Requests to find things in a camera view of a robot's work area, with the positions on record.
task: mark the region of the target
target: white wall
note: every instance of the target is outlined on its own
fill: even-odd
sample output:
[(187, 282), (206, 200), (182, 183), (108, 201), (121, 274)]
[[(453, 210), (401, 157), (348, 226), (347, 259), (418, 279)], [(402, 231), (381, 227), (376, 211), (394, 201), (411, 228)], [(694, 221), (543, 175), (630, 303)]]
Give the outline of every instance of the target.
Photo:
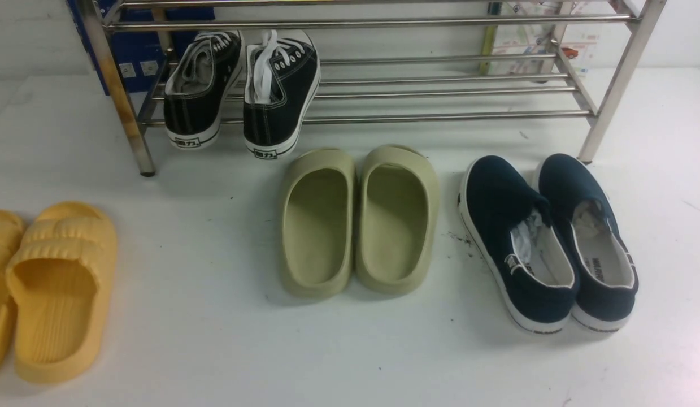
[[(415, 6), (342, 6), (254, 8), (218, 15), (241, 18), (344, 18), (345, 16), (461, 15), (483, 13), (485, 3), (442, 3)], [(324, 31), (313, 38), (324, 55), (362, 56), (474, 54), (482, 41), (481, 28), (372, 30), (364, 33)], [(598, 47), (598, 67), (612, 66), (623, 51), (628, 31), (607, 25)], [(700, 66), (700, 0), (668, 2), (647, 48), (642, 66)], [(0, 0), (0, 78), (86, 72), (87, 59), (64, 0)]]

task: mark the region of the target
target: shoe rack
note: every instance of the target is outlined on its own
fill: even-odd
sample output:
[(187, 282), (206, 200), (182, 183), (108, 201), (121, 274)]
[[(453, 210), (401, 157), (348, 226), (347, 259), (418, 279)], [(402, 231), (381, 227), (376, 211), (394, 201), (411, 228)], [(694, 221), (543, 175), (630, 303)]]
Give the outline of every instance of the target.
[[(482, 2), (488, 0), (454, 0), (456, 2)], [(152, 119), (154, 110), (163, 100), (164, 83), (177, 65), (176, 55), (173, 54), (169, 31), (195, 30), (264, 30), (264, 29), (301, 29), (322, 30), (346, 28), (362, 30), (366, 28), (409, 28), (409, 27), (441, 27), (441, 26), (496, 26), (496, 25), (553, 25), (550, 49), (546, 54), (506, 54), (506, 55), (462, 55), (454, 57), (425, 57), (425, 58), (386, 58), (386, 59), (323, 59), (322, 66), (328, 65), (383, 65), (383, 64), (421, 64), (441, 62), (487, 62), (499, 60), (536, 59), (543, 61), (541, 73), (530, 75), (484, 75), (484, 76), (454, 76), (454, 77), (412, 77), (388, 78), (373, 80), (332, 80), (322, 78), (321, 92), (314, 103), (322, 100), (337, 99), (393, 99), (401, 98), (442, 98), (458, 96), (518, 96), (529, 94), (571, 93), (577, 102), (578, 109), (572, 110), (536, 110), (536, 111), (495, 111), (487, 113), (447, 113), (447, 114), (404, 114), (404, 115), (370, 115), (370, 116), (322, 116), (322, 118), (306, 118), (304, 124), (332, 123), (409, 123), (422, 121), (462, 121), (481, 119), (548, 119), (548, 118), (585, 118), (590, 124), (590, 131), (580, 150), (578, 158), (584, 163), (590, 163), (600, 147), (601, 141), (611, 124), (616, 109), (618, 109), (634, 70), (644, 53), (644, 48), (654, 31), (660, 14), (667, 0), (645, 0), (639, 10), (632, 0), (607, 0), (612, 5), (614, 13), (608, 15), (571, 15), (573, 2), (563, 2), (564, 5), (556, 15), (518, 15), (518, 16), (477, 16), (476, 18), (394, 18), (394, 19), (353, 19), (353, 20), (278, 20), (278, 21), (166, 21), (166, 8), (177, 7), (263, 7), (281, 6), (294, 7), (297, 5), (316, 5), (317, 7), (333, 7), (334, 5), (380, 5), (385, 3), (432, 3), (432, 0), (119, 0), (107, 13), (102, 16), (94, 0), (76, 0), (81, 20), (83, 20), (97, 57), (98, 69), (101, 70), (111, 98), (115, 104), (118, 116), (123, 125), (134, 157), (144, 177), (156, 174), (151, 154), (146, 146), (144, 134), (148, 127), (163, 127), (164, 120)], [(154, 21), (119, 21), (123, 10), (144, 8), (151, 10)], [(631, 31), (631, 37), (626, 44), (623, 56), (616, 67), (605, 98), (596, 105), (582, 81), (572, 69), (570, 61), (560, 48), (566, 26), (569, 24), (624, 24)], [(131, 104), (128, 93), (123, 85), (120, 71), (114, 60), (109, 38), (120, 31), (156, 31), (166, 61), (159, 68), (159, 74), (141, 108), (136, 112)], [(552, 67), (559, 71), (554, 73)], [(432, 85), (448, 83), (518, 83), (513, 88), (479, 88), (469, 90), (394, 90), (367, 91), (363, 93), (343, 93), (327, 91), (341, 86), (360, 86), (372, 88), (383, 85)], [(223, 124), (241, 124), (242, 118), (225, 118)]]

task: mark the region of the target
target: wall socket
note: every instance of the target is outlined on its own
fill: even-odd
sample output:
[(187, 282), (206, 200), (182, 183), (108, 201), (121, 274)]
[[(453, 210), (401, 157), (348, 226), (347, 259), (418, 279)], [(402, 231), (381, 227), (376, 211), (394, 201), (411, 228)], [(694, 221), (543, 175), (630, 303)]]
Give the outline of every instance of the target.
[(144, 76), (154, 76), (159, 71), (159, 64), (156, 61), (141, 61), (140, 65)]
[(131, 64), (131, 62), (119, 64), (119, 70), (121, 71), (121, 76), (124, 78), (136, 77), (136, 71), (133, 69), (133, 64)]

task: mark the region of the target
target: canvas sneaker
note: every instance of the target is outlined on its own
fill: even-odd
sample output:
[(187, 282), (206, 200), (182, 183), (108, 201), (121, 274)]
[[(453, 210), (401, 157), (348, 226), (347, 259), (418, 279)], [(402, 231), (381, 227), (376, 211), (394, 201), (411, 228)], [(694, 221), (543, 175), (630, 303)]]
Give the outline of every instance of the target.
[(319, 77), (319, 57), (304, 31), (272, 30), (247, 47), (244, 139), (255, 157), (292, 152)]
[(578, 278), (553, 227), (548, 200), (510, 163), (489, 155), (466, 172), (458, 209), (512, 319), (527, 332), (560, 332)]
[(216, 141), (221, 104), (239, 78), (244, 45), (239, 31), (197, 34), (164, 89), (169, 140), (179, 149), (203, 149)]
[(616, 332), (631, 316), (638, 276), (606, 194), (585, 165), (565, 154), (543, 161), (533, 186), (550, 201), (580, 277), (574, 319), (596, 332)]

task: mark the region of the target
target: beige slide sandal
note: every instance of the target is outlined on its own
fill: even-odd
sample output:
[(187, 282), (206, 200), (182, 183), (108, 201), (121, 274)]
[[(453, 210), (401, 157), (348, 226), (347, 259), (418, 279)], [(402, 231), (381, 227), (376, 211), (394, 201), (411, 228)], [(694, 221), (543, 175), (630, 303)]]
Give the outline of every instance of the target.
[(101, 346), (116, 261), (111, 220), (94, 206), (63, 202), (26, 231), (6, 269), (16, 300), (16, 373), (28, 382), (72, 379)]
[(280, 278), (290, 294), (329, 298), (347, 286), (356, 183), (341, 150), (313, 150), (290, 165), (280, 192)]
[(21, 244), (26, 223), (13, 212), (0, 211), (0, 365), (16, 325), (16, 304), (6, 286), (4, 271)]
[(367, 155), (360, 188), (357, 274), (367, 288), (407, 294), (427, 275), (440, 208), (430, 162), (404, 146)]

